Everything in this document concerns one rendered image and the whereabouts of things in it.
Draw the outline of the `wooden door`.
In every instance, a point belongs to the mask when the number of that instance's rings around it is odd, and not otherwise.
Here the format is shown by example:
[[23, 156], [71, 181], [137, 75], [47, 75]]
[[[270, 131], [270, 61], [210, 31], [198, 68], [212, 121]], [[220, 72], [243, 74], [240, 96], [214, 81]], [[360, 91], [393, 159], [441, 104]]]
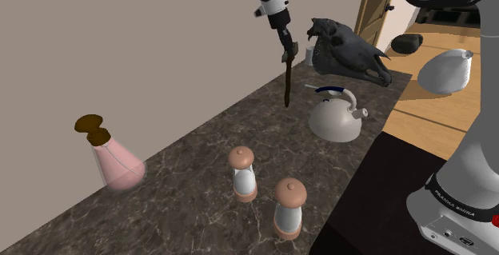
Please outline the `wooden door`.
[[390, 2], [391, 0], [361, 0], [354, 33], [376, 46], [386, 13], [393, 9]]

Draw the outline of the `white rounded vase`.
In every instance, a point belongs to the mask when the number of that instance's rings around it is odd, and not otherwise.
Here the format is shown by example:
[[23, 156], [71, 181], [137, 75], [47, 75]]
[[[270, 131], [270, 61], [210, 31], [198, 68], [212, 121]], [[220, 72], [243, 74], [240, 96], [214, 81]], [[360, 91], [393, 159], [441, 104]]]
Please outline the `white rounded vase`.
[[433, 94], [451, 94], [463, 90], [470, 79], [473, 52], [447, 50], [429, 60], [419, 71], [418, 85]]

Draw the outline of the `dark robot stand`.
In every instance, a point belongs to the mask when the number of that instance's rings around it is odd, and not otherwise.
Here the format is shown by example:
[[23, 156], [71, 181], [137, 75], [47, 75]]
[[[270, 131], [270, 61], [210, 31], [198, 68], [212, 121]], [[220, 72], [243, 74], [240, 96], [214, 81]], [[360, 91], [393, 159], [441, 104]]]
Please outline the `dark robot stand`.
[[346, 186], [309, 255], [452, 255], [423, 238], [406, 208], [445, 160], [380, 133]]

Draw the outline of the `dark low furniture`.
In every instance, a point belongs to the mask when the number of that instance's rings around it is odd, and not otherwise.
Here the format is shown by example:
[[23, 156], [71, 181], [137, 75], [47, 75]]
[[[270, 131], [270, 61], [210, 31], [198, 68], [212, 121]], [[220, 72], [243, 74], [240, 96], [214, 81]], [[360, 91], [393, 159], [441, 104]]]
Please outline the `dark low furniture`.
[[416, 23], [479, 28], [480, 14], [476, 6], [421, 8]]

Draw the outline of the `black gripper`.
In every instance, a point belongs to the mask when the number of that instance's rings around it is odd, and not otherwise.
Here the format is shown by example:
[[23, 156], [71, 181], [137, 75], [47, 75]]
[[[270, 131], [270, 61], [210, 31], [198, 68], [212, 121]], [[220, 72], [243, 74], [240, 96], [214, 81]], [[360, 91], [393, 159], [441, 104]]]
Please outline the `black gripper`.
[[290, 53], [297, 53], [297, 42], [293, 40], [292, 34], [286, 26], [290, 23], [290, 15], [288, 10], [282, 10], [276, 14], [268, 14], [270, 27], [277, 30], [277, 34], [284, 52], [281, 56], [281, 61], [286, 62]]

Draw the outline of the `black rounded lump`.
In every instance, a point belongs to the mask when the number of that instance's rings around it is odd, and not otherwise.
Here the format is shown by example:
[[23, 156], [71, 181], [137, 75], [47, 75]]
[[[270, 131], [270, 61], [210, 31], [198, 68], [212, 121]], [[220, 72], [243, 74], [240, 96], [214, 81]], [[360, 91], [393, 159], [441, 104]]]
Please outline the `black rounded lump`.
[[423, 40], [421, 34], [401, 34], [391, 41], [390, 47], [399, 54], [413, 54], [419, 49]]

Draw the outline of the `white tan pepper mill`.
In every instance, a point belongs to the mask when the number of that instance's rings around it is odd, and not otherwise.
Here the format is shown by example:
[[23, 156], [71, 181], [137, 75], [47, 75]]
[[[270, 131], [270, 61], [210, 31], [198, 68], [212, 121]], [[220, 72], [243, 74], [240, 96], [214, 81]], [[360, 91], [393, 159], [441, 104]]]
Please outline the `white tan pepper mill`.
[[302, 182], [293, 177], [281, 179], [275, 186], [277, 204], [273, 216], [273, 227], [283, 240], [296, 239], [302, 226], [301, 207], [307, 199], [307, 191]]
[[233, 169], [233, 188], [236, 198], [243, 203], [251, 202], [257, 196], [257, 182], [253, 171], [254, 153], [246, 146], [233, 148], [228, 163]]

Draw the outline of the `pink soap dispenser brown pump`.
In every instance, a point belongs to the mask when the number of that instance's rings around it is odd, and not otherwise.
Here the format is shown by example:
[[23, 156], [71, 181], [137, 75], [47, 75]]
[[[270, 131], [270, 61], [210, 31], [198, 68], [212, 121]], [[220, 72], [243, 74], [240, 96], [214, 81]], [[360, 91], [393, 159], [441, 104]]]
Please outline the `pink soap dispenser brown pump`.
[[132, 189], [145, 177], [146, 164], [113, 139], [102, 123], [100, 115], [87, 114], [75, 122], [74, 130], [86, 134], [106, 185], [114, 191]]

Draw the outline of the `dark brown wooden stick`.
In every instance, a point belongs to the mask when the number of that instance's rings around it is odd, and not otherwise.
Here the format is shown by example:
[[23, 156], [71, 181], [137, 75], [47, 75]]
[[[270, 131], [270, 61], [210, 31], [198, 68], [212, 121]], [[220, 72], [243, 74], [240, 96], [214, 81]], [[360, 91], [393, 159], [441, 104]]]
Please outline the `dark brown wooden stick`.
[[289, 106], [290, 103], [290, 89], [291, 89], [291, 72], [292, 72], [292, 58], [288, 58], [285, 62], [286, 71], [285, 71], [285, 94], [284, 94], [284, 103], [285, 107]]

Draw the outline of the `black animal skull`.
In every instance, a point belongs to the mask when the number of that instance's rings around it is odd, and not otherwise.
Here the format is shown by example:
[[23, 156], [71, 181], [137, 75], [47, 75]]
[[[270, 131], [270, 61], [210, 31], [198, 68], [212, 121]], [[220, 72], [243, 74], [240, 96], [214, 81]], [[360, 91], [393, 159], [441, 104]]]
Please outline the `black animal skull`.
[[355, 78], [387, 87], [392, 75], [381, 58], [388, 56], [352, 29], [328, 18], [312, 18], [308, 39], [317, 37], [313, 48], [313, 68], [322, 75]]

